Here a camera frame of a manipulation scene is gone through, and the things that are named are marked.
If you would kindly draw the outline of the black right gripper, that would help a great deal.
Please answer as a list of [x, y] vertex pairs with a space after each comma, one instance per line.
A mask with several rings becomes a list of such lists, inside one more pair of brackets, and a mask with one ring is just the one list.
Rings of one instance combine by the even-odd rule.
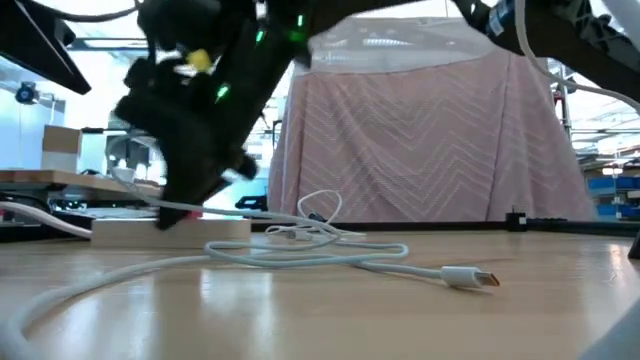
[[207, 73], [176, 72], [181, 63], [137, 59], [124, 78], [129, 92], [114, 114], [157, 141], [167, 166], [161, 200], [202, 205], [230, 185], [225, 171], [252, 179], [258, 165], [243, 149], [251, 127], [219, 112], [218, 83]]

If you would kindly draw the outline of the white power strip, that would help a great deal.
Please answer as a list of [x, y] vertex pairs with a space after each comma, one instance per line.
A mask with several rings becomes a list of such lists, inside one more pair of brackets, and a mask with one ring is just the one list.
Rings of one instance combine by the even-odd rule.
[[196, 249], [211, 241], [238, 245], [251, 240], [251, 221], [246, 219], [187, 219], [168, 230], [158, 230], [152, 219], [96, 219], [87, 230], [19, 203], [0, 202], [0, 209], [89, 239], [93, 247]]

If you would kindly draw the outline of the black wheeled machine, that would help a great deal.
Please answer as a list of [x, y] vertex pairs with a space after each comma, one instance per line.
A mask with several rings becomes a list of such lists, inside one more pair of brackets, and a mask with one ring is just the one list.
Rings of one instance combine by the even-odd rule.
[[267, 211], [267, 196], [266, 195], [252, 195], [243, 196], [236, 203], [235, 208], [239, 210], [252, 210], [252, 211]]

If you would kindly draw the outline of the black metal stand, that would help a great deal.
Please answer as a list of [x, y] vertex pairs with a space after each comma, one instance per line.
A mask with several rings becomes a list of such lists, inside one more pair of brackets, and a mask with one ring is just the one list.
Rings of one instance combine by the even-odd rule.
[[139, 165], [149, 167], [156, 158], [158, 144], [154, 137], [138, 129], [107, 128], [105, 131], [107, 165], [136, 170]]

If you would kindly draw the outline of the white box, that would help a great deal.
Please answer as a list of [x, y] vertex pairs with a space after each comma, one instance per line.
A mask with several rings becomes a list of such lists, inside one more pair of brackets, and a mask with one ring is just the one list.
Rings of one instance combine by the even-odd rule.
[[81, 153], [78, 160], [78, 171], [94, 170], [105, 173], [107, 136], [103, 134], [83, 134]]

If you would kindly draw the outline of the cardboard box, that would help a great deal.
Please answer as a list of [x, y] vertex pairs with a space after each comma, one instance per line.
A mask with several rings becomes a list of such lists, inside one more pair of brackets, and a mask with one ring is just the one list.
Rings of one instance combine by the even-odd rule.
[[42, 139], [41, 169], [76, 173], [81, 146], [80, 130], [46, 125]]

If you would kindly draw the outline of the wooden workbench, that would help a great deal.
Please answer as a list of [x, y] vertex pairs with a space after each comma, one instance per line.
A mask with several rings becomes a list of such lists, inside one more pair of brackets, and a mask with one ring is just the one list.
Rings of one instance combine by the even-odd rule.
[[0, 170], [0, 191], [26, 193], [44, 199], [136, 200], [109, 177], [57, 170]]

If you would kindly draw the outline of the pink chevron cloth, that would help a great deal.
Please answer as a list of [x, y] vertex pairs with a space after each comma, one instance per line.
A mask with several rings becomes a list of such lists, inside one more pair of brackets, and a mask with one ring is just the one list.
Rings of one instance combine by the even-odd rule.
[[296, 68], [270, 210], [341, 222], [591, 220], [547, 79], [460, 19], [350, 18]]

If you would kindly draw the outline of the small black block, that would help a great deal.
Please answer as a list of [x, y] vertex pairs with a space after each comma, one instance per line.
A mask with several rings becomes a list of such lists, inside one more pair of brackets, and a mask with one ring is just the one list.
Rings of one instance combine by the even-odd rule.
[[508, 232], [526, 232], [528, 229], [528, 218], [524, 210], [513, 206], [505, 214], [505, 229]]

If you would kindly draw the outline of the metal rack cart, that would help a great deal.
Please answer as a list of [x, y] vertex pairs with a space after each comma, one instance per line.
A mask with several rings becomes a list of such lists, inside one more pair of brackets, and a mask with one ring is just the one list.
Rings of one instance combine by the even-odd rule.
[[556, 115], [558, 116], [558, 119], [567, 136], [571, 137], [572, 123], [568, 105], [568, 96], [577, 91], [577, 89], [575, 88], [576, 82], [572, 75], [572, 70], [568, 69], [564, 64], [561, 64], [557, 60], [549, 60], [548, 65], [549, 70], [554, 75], [562, 77], [564, 80], [570, 83], [569, 86], [559, 83], [553, 83], [551, 85], [551, 89], [554, 106], [556, 108]]

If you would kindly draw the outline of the blue storage bin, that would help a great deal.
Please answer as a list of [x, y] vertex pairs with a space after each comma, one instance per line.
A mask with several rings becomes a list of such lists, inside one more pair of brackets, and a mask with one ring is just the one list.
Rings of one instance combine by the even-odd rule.
[[640, 207], [631, 204], [599, 204], [596, 210], [602, 221], [640, 221]]
[[640, 177], [597, 177], [587, 180], [588, 191], [592, 196], [613, 196], [640, 189]]

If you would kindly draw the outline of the black table frame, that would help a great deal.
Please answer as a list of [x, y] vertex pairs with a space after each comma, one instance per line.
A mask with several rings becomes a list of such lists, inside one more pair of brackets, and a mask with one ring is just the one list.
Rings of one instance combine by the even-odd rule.
[[[527, 231], [558, 232], [630, 238], [634, 238], [640, 232], [640, 222], [588, 222], [568, 221], [564, 219], [528, 219], [527, 225]], [[332, 227], [354, 232], [507, 231], [505, 229], [505, 220], [485, 222], [333, 223]]]

